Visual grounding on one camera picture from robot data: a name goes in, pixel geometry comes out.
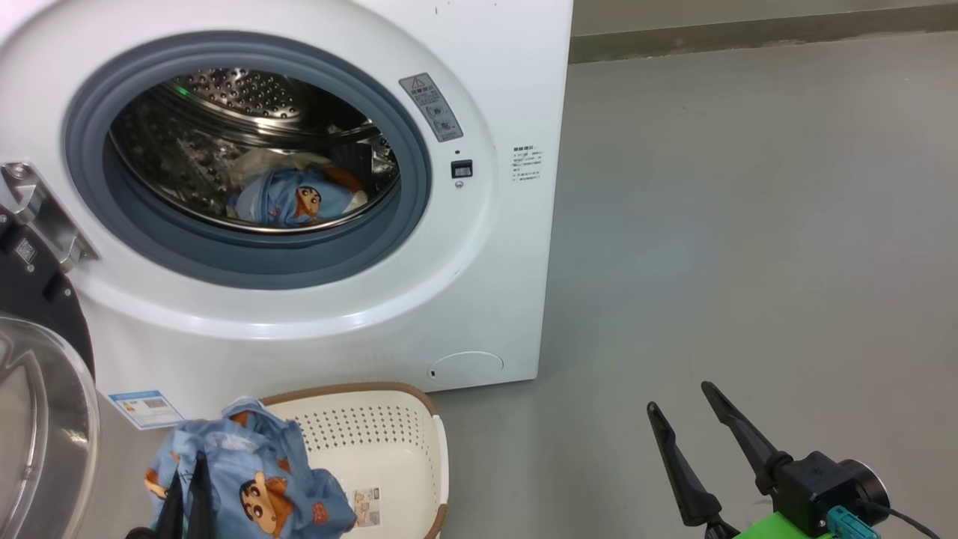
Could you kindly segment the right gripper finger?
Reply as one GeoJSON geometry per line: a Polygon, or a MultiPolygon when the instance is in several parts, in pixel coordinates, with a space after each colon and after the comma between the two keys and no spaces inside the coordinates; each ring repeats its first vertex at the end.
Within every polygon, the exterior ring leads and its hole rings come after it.
{"type": "Polygon", "coordinates": [[[778,492],[781,468],[793,463],[793,457],[786,451],[777,449],[767,438],[733,405],[718,386],[712,382],[701,383],[701,390],[714,410],[716,418],[728,427],[745,454],[749,466],[755,474],[755,484],[760,494],[773,497],[778,492]]]}
{"type": "Polygon", "coordinates": [[[673,491],[682,523],[709,525],[721,515],[721,502],[705,489],[677,444],[677,435],[657,403],[647,403],[647,417],[673,491]]]}

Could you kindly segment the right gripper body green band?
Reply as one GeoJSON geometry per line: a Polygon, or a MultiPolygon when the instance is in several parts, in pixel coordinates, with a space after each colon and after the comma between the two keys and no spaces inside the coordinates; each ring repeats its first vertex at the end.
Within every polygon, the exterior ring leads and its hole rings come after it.
{"type": "Polygon", "coordinates": [[[780,513],[773,513],[749,526],[743,532],[739,532],[738,529],[734,529],[733,526],[721,520],[712,522],[706,526],[704,538],[804,539],[810,538],[810,536],[804,535],[800,529],[788,522],[780,513]]]}

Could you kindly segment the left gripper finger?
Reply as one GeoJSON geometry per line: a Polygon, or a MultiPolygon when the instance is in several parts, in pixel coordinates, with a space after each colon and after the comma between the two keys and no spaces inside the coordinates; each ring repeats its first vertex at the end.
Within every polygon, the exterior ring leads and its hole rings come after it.
{"type": "Polygon", "coordinates": [[[185,538],[187,528],[183,505],[182,484],[179,470],[172,473],[170,487],[165,489],[165,499],[153,528],[154,538],[185,538]]]}
{"type": "Polygon", "coordinates": [[[197,453],[194,474],[189,482],[191,509],[188,538],[216,538],[216,515],[213,510],[213,485],[205,453],[197,453]]]}

